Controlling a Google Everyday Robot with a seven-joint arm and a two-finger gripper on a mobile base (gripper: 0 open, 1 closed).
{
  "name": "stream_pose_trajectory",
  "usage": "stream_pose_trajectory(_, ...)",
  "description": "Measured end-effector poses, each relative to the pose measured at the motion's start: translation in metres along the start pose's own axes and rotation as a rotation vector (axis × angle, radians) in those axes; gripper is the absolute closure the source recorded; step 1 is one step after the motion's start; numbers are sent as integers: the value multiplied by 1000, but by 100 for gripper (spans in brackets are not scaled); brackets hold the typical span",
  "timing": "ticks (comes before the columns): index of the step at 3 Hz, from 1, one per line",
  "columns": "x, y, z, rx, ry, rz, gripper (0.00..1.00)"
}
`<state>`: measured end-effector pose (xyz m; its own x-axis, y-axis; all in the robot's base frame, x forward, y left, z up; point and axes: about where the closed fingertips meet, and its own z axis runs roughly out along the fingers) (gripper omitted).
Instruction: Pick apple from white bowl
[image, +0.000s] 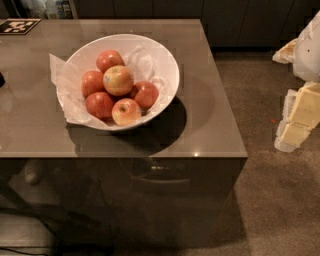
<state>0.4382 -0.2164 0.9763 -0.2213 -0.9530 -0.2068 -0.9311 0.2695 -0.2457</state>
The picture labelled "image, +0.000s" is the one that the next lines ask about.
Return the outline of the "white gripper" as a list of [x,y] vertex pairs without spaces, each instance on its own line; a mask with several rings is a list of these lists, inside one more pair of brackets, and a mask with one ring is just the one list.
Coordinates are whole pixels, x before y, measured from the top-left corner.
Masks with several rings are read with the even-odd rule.
[[290,89],[285,96],[274,147],[291,153],[320,123],[320,83],[315,83],[320,82],[320,11],[297,39],[275,52],[272,60],[281,64],[293,63],[296,76],[312,81],[306,82],[298,91]]

